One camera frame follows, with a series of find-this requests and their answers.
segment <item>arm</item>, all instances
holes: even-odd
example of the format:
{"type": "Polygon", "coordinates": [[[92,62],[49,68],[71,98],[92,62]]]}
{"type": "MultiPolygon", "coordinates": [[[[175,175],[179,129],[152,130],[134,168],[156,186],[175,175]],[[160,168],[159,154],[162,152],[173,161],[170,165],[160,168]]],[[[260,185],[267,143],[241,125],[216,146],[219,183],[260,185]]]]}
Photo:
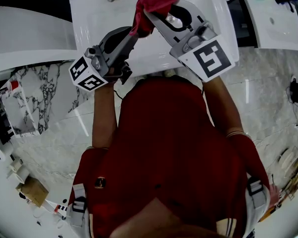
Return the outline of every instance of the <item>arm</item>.
{"type": "Polygon", "coordinates": [[[203,83],[203,89],[215,127],[225,135],[243,131],[238,110],[221,78],[203,83]]]}
{"type": "Polygon", "coordinates": [[[109,148],[117,128],[114,85],[107,84],[95,90],[92,146],[109,148]]]}

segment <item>white sink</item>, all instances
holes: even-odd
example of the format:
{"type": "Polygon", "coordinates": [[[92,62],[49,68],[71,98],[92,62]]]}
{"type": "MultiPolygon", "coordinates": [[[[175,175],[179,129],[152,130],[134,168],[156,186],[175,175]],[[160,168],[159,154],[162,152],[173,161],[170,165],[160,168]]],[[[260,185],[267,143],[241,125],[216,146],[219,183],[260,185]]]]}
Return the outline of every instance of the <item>white sink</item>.
{"type": "Polygon", "coordinates": [[[298,15],[275,0],[245,0],[259,48],[298,50],[298,15]]]}
{"type": "MultiPolygon", "coordinates": [[[[222,34],[235,61],[239,60],[236,35],[226,1],[187,0],[194,3],[210,21],[217,34],[222,34]]],[[[99,44],[111,30],[133,23],[137,0],[70,0],[77,50],[99,44]]],[[[169,51],[171,46],[155,29],[153,34],[139,39],[130,53],[128,63],[132,76],[153,73],[182,66],[169,51]]]]}

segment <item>red shirt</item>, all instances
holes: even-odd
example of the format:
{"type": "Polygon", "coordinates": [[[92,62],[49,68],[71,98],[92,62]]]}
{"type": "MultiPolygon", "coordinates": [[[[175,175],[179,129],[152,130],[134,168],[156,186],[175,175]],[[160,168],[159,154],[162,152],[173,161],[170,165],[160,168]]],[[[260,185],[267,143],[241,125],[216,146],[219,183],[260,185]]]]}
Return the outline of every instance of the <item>red shirt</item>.
{"type": "Polygon", "coordinates": [[[253,142],[217,131],[198,87],[154,78],[126,95],[112,146],[86,150],[74,184],[84,184],[95,237],[109,237],[157,197],[184,223],[215,232],[217,221],[237,219],[238,238],[246,172],[269,187],[253,142]],[[94,186],[98,177],[106,179],[103,189],[94,186]]]}

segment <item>black cable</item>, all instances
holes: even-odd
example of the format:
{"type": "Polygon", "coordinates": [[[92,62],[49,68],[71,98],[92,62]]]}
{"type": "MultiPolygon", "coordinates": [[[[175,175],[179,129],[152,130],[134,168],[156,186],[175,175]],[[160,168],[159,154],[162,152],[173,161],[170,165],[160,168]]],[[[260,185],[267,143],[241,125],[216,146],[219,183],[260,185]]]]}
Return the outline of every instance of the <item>black cable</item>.
{"type": "Polygon", "coordinates": [[[123,100],[123,98],[121,98],[121,97],[119,96],[119,94],[117,93],[117,91],[116,91],[116,90],[114,90],[114,92],[117,94],[118,98],[120,98],[120,99],[122,99],[122,100],[123,100]]]}
{"type": "Polygon", "coordinates": [[[287,94],[288,102],[291,103],[291,104],[293,105],[293,112],[294,112],[294,115],[295,115],[295,117],[296,117],[296,121],[297,121],[297,122],[296,122],[296,126],[298,126],[298,118],[297,118],[297,115],[296,115],[296,113],[295,113],[295,106],[298,107],[298,105],[297,105],[296,103],[290,101],[290,97],[289,97],[289,95],[288,95],[288,93],[287,93],[287,89],[288,89],[288,88],[290,89],[290,86],[286,87],[285,91],[286,91],[286,94],[287,94]]]}

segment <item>towel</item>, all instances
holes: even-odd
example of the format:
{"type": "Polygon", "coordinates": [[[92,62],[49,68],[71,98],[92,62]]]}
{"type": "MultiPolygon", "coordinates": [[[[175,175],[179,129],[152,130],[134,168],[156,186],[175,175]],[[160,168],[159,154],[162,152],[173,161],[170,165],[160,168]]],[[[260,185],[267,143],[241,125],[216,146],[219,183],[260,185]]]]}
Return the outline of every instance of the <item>towel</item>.
{"type": "Polygon", "coordinates": [[[138,33],[140,38],[146,37],[152,33],[154,25],[144,14],[144,9],[147,12],[157,12],[164,17],[167,17],[171,10],[171,5],[177,0],[138,0],[136,4],[136,13],[133,23],[133,28],[130,35],[138,33]]]}

